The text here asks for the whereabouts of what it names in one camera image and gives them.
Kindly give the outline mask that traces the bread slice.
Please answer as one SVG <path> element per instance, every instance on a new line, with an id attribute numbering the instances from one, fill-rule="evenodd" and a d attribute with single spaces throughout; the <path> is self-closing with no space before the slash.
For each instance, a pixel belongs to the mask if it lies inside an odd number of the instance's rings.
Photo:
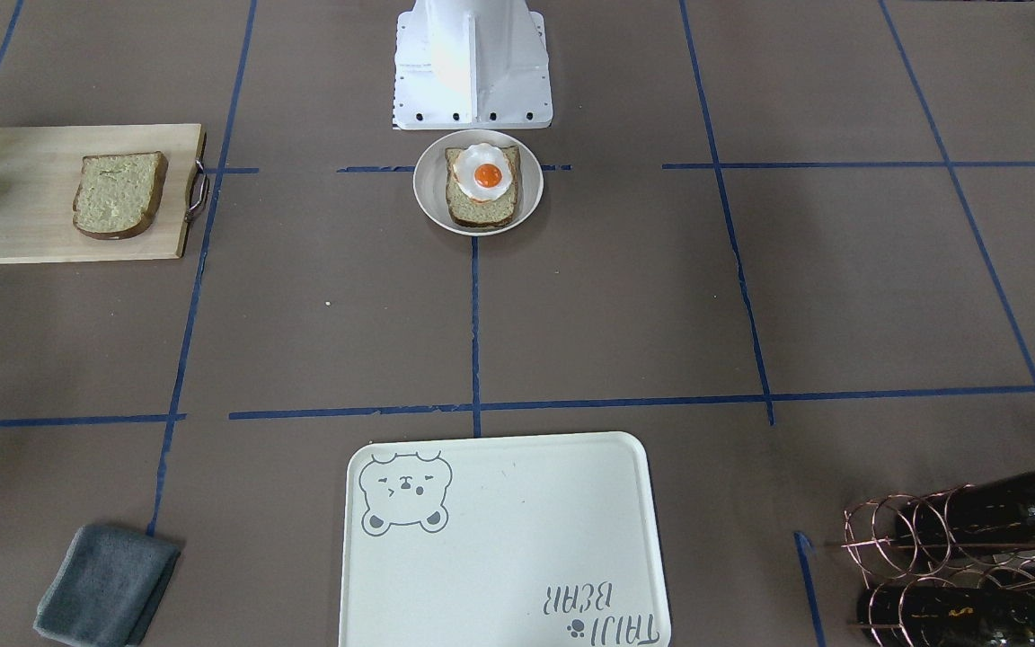
<path id="1" fill-rule="evenodd" d="M 455 174 L 452 171 L 453 156 L 456 150 L 464 148 L 447 147 L 444 150 L 445 167 L 447 168 L 447 184 L 445 184 L 445 202 L 449 217 L 460 226 L 505 226 L 513 220 L 518 213 L 520 200 L 520 150 L 516 146 L 500 147 L 509 156 L 513 169 L 512 188 L 498 200 L 476 202 L 467 198 L 455 185 Z"/>
<path id="2" fill-rule="evenodd" d="M 161 151 L 88 155 L 73 197 L 73 227 L 93 239 L 143 234 L 159 209 L 169 163 Z"/>

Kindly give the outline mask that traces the white bear serving tray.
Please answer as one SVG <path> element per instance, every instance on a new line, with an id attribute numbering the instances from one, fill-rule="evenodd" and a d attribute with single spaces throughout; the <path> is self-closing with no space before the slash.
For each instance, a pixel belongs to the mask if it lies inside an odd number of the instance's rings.
<path id="1" fill-rule="evenodd" d="M 348 465 L 341 646 L 668 646 L 625 431 L 378 443 Z"/>

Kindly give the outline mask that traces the white round plate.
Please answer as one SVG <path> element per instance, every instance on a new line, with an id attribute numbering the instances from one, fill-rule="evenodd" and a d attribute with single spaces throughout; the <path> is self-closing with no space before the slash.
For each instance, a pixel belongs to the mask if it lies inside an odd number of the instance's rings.
<path id="1" fill-rule="evenodd" d="M 466 148 L 469 145 L 490 144 L 497 148 L 513 146 L 518 148 L 518 204 L 513 218 L 504 226 L 463 226 L 449 213 L 447 205 L 447 157 L 448 148 Z M 535 212 L 541 204 L 544 193 L 544 172 L 534 152 L 516 138 L 486 129 L 468 129 L 447 134 L 431 143 L 422 152 L 413 173 L 413 189 L 420 209 L 448 232 L 464 236 L 493 236 L 520 226 Z"/>

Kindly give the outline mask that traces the bread slice on plate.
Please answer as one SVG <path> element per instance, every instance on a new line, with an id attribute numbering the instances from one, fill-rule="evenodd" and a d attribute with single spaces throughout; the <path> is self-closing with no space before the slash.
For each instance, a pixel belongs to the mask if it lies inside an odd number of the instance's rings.
<path id="1" fill-rule="evenodd" d="M 520 150 L 516 146 L 500 147 L 509 156 L 513 169 L 512 188 L 498 200 L 476 202 L 467 198 L 455 185 L 455 174 L 452 171 L 453 156 L 456 150 L 464 148 L 447 147 L 444 150 L 445 167 L 447 168 L 447 184 L 445 184 L 445 202 L 449 217 L 460 226 L 505 226 L 513 220 L 518 213 L 520 200 Z"/>

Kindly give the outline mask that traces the fried egg toy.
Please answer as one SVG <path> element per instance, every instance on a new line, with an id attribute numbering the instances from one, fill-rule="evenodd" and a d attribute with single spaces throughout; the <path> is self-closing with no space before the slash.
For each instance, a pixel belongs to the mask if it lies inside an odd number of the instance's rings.
<path id="1" fill-rule="evenodd" d="M 509 156 L 492 144 L 456 150 L 451 164 L 456 187 L 472 201 L 498 200 L 512 188 L 514 172 Z"/>

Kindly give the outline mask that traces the wooden cutting board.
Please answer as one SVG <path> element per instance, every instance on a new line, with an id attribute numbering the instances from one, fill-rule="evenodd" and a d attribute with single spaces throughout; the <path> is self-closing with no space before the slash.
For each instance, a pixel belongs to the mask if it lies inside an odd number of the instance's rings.
<path id="1" fill-rule="evenodd" d="M 0 263 L 180 258 L 204 146 L 198 123 L 0 128 Z M 118 241 L 79 233 L 73 197 L 83 159 L 148 152 L 167 159 L 162 197 L 148 229 Z"/>

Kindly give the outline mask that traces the folded grey cloth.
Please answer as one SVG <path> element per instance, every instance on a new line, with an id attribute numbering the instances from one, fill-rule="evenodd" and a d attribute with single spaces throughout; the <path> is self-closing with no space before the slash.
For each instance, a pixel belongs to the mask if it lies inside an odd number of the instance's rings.
<path id="1" fill-rule="evenodd" d="M 37 605 L 33 630 L 69 646 L 139 646 L 180 556 L 179 545 L 131 529 L 82 526 Z"/>

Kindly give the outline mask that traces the dark wine bottle lower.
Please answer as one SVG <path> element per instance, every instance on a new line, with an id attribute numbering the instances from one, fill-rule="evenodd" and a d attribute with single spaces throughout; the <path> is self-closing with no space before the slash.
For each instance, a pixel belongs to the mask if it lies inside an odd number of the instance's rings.
<path id="1" fill-rule="evenodd" d="M 1035 597 L 908 584 L 860 594 L 857 625 L 880 646 L 1035 646 Z"/>

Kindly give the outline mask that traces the dark wine bottle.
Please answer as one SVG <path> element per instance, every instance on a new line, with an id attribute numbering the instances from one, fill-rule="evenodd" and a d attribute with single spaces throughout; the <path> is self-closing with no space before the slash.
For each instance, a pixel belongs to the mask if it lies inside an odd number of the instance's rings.
<path id="1" fill-rule="evenodd" d="M 1035 597 L 908 584 L 860 594 L 857 625 L 880 646 L 1035 646 Z"/>
<path id="2" fill-rule="evenodd" d="M 1035 471 L 904 504 L 895 518 L 894 545 L 924 549 L 931 558 L 1035 547 Z"/>

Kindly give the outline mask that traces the dark wine bottle upper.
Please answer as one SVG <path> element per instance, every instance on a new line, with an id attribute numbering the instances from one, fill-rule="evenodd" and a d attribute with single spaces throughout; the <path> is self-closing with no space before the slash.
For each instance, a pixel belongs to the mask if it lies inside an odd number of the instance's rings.
<path id="1" fill-rule="evenodd" d="M 1035 471 L 904 504 L 895 518 L 894 545 L 924 549 L 931 558 L 1035 547 Z"/>

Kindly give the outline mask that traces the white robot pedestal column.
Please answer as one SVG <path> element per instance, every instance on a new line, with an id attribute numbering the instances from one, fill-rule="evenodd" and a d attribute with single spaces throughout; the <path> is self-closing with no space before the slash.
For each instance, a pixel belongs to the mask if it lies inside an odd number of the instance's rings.
<path id="1" fill-rule="evenodd" d="M 546 129 L 546 26 L 526 1 L 416 1 L 395 24 L 392 127 Z"/>

